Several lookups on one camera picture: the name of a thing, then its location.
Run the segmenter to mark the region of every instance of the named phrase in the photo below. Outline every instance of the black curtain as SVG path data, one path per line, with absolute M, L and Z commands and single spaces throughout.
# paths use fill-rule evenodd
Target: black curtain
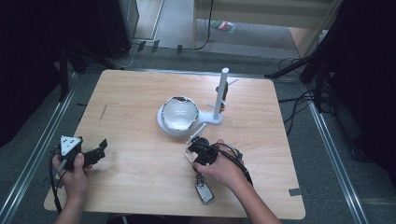
M 1 1 L 0 147 L 59 84 L 59 33 L 46 1 Z
M 359 125 L 354 144 L 396 186 L 396 3 L 346 0 L 353 7 L 327 52 L 329 82 Z

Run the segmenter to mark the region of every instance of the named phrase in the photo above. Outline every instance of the white triangle marker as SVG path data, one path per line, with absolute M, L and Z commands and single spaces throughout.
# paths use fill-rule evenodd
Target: white triangle marker
M 81 139 L 76 138 L 76 137 L 66 137 L 63 136 L 61 137 L 61 150 L 62 150 L 62 155 L 65 156 L 69 151 L 71 151 L 78 143 L 81 142 Z

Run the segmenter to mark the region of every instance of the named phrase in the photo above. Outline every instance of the metal rail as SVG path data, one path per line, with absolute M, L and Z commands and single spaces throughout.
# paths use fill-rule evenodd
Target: metal rail
M 35 171 L 37 170 L 44 154 L 47 152 L 46 149 L 48 148 L 50 140 L 54 135 L 56 129 L 58 128 L 58 125 L 62 117 L 64 116 L 65 110 L 69 106 L 70 100 L 72 99 L 75 91 L 75 83 L 77 83 L 77 80 L 78 75 L 74 73 L 70 81 L 70 92 L 66 95 L 64 100 L 60 102 L 55 108 L 46 129 L 41 134 L 38 143 L 35 145 L 35 149 L 33 150 L 32 155 L 23 167 L 20 176 L 12 186 L 11 191 L 6 198 L 6 201 L 3 204 L 3 207 L 0 211 L 0 223 L 11 223 L 11 219 L 13 218 L 23 198 L 24 193 L 29 187 L 33 176 L 35 175 Z
M 347 170 L 337 152 L 337 148 L 332 140 L 332 136 L 327 128 L 326 122 L 321 114 L 317 111 L 313 104 L 309 105 L 311 113 L 314 117 L 315 123 L 318 126 L 320 136 L 326 147 L 327 153 L 329 154 L 332 168 L 334 169 L 335 175 L 337 176 L 338 182 L 340 183 L 341 190 L 346 198 L 346 203 L 349 206 L 350 212 L 355 220 L 355 223 L 368 224 L 369 220 L 361 206 L 361 200 L 353 187 L 352 181 L 349 178 Z

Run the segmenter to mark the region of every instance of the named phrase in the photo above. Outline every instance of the white pole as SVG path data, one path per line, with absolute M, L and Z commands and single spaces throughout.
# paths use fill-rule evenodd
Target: white pole
M 215 106 L 215 112 L 213 113 L 213 119 L 219 118 L 222 95 L 224 94 L 225 84 L 227 82 L 227 76 L 228 76 L 229 71 L 230 70 L 228 68 L 223 68 L 221 70 L 221 78 L 220 78 L 220 84 L 219 84 L 219 89 L 218 89 L 218 98 L 216 99 L 216 106 Z
M 201 128 L 199 128 L 198 131 L 195 134 L 190 135 L 190 140 L 186 142 L 187 145 L 189 145 L 192 142 L 192 140 L 194 140 L 196 137 L 201 136 L 201 134 L 204 132 L 204 128 L 205 127 L 206 127 L 206 124 L 203 123 Z

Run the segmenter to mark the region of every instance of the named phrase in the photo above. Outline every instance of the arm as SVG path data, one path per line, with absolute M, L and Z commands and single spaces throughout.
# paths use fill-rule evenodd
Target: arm
M 228 151 L 223 146 L 219 149 Z M 211 165 L 203 166 L 195 162 L 193 166 L 198 172 L 211 175 L 220 184 L 228 187 L 244 207 L 252 224 L 280 223 L 279 219 L 260 198 L 253 186 L 248 183 L 242 171 L 220 153 L 216 161 Z
M 55 156 L 52 159 L 53 166 L 58 169 L 61 162 L 59 161 L 59 156 Z M 62 210 L 61 214 L 55 220 L 55 223 L 79 223 L 82 215 L 82 211 L 87 202 L 88 195 L 88 181 L 83 169 L 84 156 L 79 153 L 75 158 L 74 172 L 69 172 L 64 174 L 62 181 L 64 182 L 64 187 L 66 189 L 67 200 Z M 59 176 L 61 176 L 66 171 L 61 171 Z

